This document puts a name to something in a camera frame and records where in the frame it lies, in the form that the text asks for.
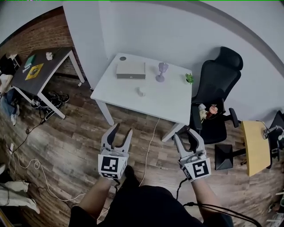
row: jeans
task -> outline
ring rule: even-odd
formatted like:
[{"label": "jeans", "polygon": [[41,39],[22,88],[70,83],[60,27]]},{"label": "jeans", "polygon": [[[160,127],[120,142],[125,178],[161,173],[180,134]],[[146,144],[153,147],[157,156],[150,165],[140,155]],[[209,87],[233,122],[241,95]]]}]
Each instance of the jeans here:
[{"label": "jeans", "polygon": [[13,102],[14,92],[15,89],[11,89],[0,99],[1,109],[8,117],[10,117],[12,114],[15,114],[17,111],[17,107],[11,105]]}]

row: dark gray table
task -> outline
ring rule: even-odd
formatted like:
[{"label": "dark gray table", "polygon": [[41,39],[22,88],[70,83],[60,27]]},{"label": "dark gray table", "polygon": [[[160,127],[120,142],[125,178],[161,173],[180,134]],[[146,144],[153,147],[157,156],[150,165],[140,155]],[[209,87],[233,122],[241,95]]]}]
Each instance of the dark gray table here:
[{"label": "dark gray table", "polygon": [[[54,53],[53,59],[48,61],[46,58],[46,52]],[[35,55],[34,61],[29,69],[27,69],[25,72],[24,65],[27,61],[27,59]],[[82,73],[79,69],[79,66],[76,62],[76,59],[74,57],[73,51],[71,47],[58,47],[58,48],[48,48],[48,49],[42,49],[42,50],[36,50],[30,53],[30,55],[27,57],[26,60],[23,61],[23,64],[19,67],[17,72],[15,73],[13,79],[12,79],[12,86],[28,101],[32,102],[29,97],[27,97],[22,90],[27,91],[33,95],[37,95],[45,104],[47,104],[55,113],[57,113],[60,117],[63,119],[65,118],[65,115],[59,111],[43,94],[42,90],[50,80],[50,78],[53,76],[55,71],[58,69],[58,67],[63,63],[63,61],[70,57],[70,60],[73,64],[73,67],[82,83],[85,82],[84,77],[82,76]],[[41,70],[39,71],[39,74],[36,78],[25,80],[30,69],[33,66],[42,64],[43,66]]]}]

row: green book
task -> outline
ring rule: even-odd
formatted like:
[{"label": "green book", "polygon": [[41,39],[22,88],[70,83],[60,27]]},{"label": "green book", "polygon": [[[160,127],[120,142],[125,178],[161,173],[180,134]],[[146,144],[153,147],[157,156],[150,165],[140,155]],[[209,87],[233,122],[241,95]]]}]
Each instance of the green book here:
[{"label": "green book", "polygon": [[25,69],[28,68],[33,63],[34,59],[35,59],[35,55],[32,55],[27,59],[26,64],[25,64]]}]

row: black shirt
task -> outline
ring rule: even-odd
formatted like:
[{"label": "black shirt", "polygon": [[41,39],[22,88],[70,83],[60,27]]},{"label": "black shirt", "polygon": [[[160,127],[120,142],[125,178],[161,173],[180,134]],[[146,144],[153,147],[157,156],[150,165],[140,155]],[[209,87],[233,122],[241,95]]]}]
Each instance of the black shirt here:
[{"label": "black shirt", "polygon": [[[96,226],[80,207],[73,207],[69,227]],[[119,190],[105,220],[98,226],[177,226],[177,227],[233,227],[232,218],[215,213],[202,224],[192,217],[172,194],[161,187],[142,186]]]}]

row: purple wine glass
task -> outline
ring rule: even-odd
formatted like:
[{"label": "purple wine glass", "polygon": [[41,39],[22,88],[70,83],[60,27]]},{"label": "purple wine glass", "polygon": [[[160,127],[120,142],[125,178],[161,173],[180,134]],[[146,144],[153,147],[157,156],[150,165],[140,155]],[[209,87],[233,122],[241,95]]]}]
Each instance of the purple wine glass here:
[{"label": "purple wine glass", "polygon": [[157,75],[156,76],[156,80],[158,82],[164,82],[165,80],[165,77],[163,76],[163,73],[165,73],[167,71],[167,69],[169,68],[169,65],[164,63],[164,62],[161,62],[159,63],[159,71],[161,72],[160,75]]}]

